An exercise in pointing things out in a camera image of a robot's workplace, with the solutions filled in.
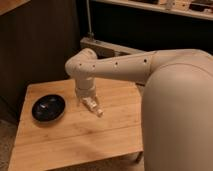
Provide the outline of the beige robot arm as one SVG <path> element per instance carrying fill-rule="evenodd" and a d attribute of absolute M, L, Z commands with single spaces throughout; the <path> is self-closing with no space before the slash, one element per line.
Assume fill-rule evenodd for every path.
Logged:
<path fill-rule="evenodd" d="M 145 171 L 213 171 L 213 55 L 177 49 L 99 59 L 86 48 L 65 69 L 80 99 L 95 94 L 96 77 L 144 87 Z"/>

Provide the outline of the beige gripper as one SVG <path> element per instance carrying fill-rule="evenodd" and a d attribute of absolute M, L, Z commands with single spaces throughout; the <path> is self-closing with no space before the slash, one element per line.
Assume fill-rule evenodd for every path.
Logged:
<path fill-rule="evenodd" d="M 89 89 L 76 88 L 75 93 L 79 101 L 85 105 L 96 106 L 98 104 L 94 87 Z"/>

